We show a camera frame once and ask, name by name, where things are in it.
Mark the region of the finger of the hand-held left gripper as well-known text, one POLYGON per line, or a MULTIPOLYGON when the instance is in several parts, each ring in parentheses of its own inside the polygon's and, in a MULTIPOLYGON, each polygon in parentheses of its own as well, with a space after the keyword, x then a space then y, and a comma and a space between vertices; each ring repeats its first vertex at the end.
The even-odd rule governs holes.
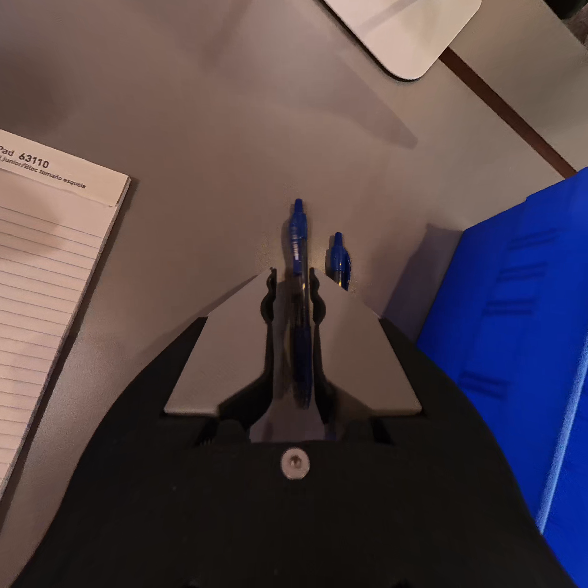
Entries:
POLYGON ((309 272, 315 402, 326 427, 422 411, 379 316, 324 272, 309 272))
POLYGON ((273 399, 276 269, 258 275, 206 317, 166 403, 171 416, 235 420, 250 429, 273 399))

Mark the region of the blue retractable pen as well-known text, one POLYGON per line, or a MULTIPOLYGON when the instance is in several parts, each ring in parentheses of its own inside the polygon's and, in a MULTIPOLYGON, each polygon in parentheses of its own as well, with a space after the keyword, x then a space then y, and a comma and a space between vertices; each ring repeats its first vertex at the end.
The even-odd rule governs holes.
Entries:
POLYGON ((313 351, 311 333, 307 217, 303 201, 296 199, 289 221, 292 260, 290 351, 296 402, 308 409, 313 392, 313 351))
POLYGON ((343 235, 336 232, 329 249, 329 277, 343 290, 348 291, 351 276, 350 255, 343 243, 343 235))

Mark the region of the white lined legal pad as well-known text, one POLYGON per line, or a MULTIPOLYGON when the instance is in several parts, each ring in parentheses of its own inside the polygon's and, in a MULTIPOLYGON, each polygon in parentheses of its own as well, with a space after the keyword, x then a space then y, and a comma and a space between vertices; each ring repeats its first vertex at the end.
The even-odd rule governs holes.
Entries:
POLYGON ((1 496, 130 187, 1 130, 1 496))

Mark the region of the large blue plastic bin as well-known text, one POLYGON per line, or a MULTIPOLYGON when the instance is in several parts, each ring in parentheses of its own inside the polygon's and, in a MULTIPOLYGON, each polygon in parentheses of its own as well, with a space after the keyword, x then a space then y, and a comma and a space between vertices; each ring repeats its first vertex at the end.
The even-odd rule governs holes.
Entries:
POLYGON ((587 168, 467 229, 417 340, 587 587, 587 168))

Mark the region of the white monitor base plate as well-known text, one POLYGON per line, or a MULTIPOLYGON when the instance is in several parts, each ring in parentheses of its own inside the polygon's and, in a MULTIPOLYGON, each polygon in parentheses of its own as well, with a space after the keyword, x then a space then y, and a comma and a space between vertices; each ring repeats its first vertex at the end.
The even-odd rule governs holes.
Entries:
POLYGON ((388 74, 420 79, 481 7, 481 1, 324 1, 388 74))

